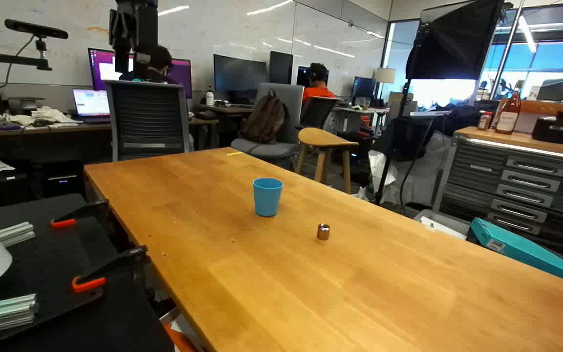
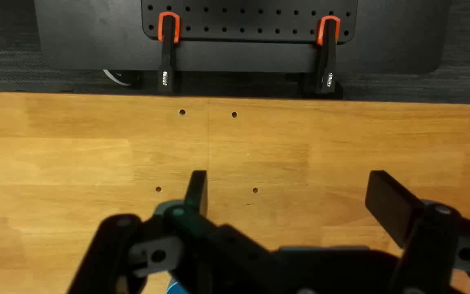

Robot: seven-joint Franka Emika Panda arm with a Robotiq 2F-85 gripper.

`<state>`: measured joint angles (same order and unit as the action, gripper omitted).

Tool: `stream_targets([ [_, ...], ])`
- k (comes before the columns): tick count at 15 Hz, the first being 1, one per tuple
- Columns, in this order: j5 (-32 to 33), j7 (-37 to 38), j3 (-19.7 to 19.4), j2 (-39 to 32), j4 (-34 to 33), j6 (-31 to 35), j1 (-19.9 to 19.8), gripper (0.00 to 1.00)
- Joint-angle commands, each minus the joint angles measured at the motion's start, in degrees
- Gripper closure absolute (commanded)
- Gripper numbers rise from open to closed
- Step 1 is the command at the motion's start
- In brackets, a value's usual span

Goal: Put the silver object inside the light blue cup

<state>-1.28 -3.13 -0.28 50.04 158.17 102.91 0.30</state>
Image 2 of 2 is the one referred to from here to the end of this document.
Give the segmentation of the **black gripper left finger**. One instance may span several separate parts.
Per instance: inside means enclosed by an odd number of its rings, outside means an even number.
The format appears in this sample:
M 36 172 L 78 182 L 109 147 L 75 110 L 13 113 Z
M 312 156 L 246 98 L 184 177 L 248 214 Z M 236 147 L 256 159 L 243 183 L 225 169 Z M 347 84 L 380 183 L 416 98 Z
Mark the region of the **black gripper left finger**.
M 183 201 L 142 221 L 114 214 L 98 226 L 67 294 L 140 294 L 168 273 L 186 294 L 271 294 L 271 254 L 205 216 L 207 172 L 191 174 Z

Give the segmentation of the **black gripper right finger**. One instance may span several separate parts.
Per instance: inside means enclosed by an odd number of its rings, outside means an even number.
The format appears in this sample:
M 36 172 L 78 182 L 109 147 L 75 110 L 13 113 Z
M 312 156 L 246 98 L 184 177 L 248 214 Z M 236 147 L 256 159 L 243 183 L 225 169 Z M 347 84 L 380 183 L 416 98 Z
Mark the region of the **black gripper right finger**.
M 470 219 L 419 200 L 385 170 L 369 174 L 365 208 L 403 250 L 390 294 L 458 294 L 450 280 L 455 270 L 470 278 Z

